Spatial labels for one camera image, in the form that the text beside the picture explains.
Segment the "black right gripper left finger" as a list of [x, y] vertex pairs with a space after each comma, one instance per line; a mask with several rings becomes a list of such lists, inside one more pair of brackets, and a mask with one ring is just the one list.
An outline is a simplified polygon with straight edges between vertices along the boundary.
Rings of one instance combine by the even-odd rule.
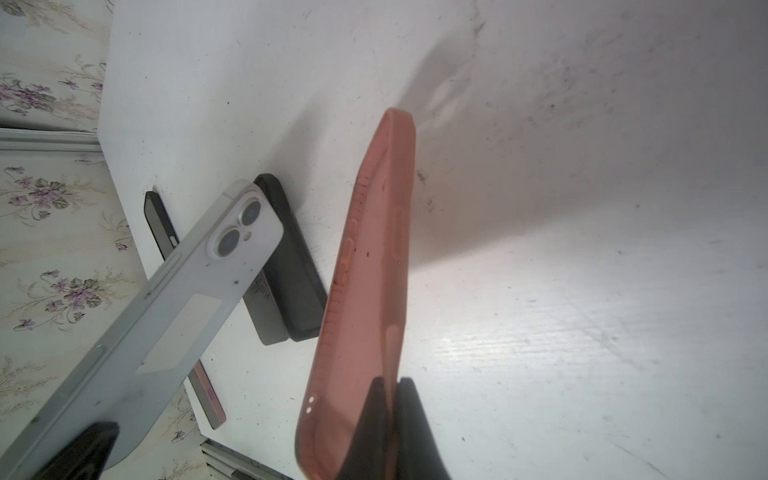
[[391, 418], [386, 386], [382, 377], [376, 377], [370, 384], [336, 480], [383, 480], [387, 473], [390, 436]]

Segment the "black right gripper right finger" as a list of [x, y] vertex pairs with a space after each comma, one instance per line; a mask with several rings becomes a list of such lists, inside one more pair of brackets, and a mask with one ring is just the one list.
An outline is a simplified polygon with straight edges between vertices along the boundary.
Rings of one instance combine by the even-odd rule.
[[396, 478], [450, 480], [420, 400], [415, 382], [402, 378], [396, 388], [394, 424], [397, 435]]

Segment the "black phone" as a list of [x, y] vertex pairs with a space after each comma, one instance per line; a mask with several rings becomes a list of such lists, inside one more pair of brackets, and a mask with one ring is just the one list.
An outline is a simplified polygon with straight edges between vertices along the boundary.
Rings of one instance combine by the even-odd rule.
[[166, 260], [178, 247], [179, 238], [160, 195], [155, 191], [145, 192], [144, 216], [160, 254]]

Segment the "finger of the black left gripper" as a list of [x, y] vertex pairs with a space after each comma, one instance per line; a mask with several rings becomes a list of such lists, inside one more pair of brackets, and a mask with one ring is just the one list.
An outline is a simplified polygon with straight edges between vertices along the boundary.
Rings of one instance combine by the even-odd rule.
[[120, 427], [96, 422], [41, 467], [32, 480], [99, 480], [111, 455]]

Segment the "black phone case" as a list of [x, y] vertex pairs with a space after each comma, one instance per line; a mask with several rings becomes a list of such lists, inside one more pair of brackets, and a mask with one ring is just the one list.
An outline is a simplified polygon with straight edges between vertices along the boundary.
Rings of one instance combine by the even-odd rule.
[[327, 291], [278, 178], [261, 174], [255, 179], [283, 226], [283, 236], [264, 266], [277, 309], [288, 337], [300, 342], [319, 335]]

